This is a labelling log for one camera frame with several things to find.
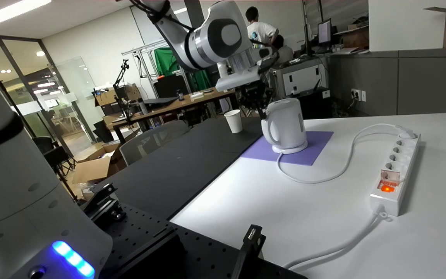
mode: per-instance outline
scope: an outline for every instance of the paper cup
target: paper cup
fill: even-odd
[[[231,110],[225,113],[226,121],[230,126],[232,133],[237,134],[242,132],[242,117],[240,116],[240,110]]]

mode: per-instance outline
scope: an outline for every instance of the power strip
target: power strip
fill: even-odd
[[[398,216],[400,205],[404,198],[404,193],[407,188],[406,184],[409,181],[409,176],[414,166],[416,152],[421,141],[421,134],[414,139],[405,139],[400,136],[395,141],[395,144],[390,150],[386,163],[383,165],[382,171],[379,175],[379,182],[370,194],[371,209],[376,210],[381,204],[384,210],[391,216]],[[389,179],[392,174],[400,175],[395,181],[397,183],[384,185],[382,175],[385,179]]]

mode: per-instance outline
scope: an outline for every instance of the bottle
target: bottle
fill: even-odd
[[[142,110],[142,113],[147,114],[148,111],[147,111],[146,105],[144,104],[144,101],[142,100],[142,98],[139,98],[137,101],[139,103],[140,109]]]
[[[182,90],[177,90],[178,100],[183,101],[184,100],[184,93]]]

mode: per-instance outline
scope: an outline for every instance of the orange power switch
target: orange power switch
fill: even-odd
[[[393,192],[393,191],[395,191],[395,188],[394,187],[390,187],[390,186],[387,186],[387,185],[383,185],[382,187],[381,187],[381,191],[383,191],[383,192]]]

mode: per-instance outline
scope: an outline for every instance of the electric kettle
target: electric kettle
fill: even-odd
[[[284,99],[269,104],[261,127],[266,141],[273,145],[276,153],[296,153],[307,147],[304,120],[297,99]]]

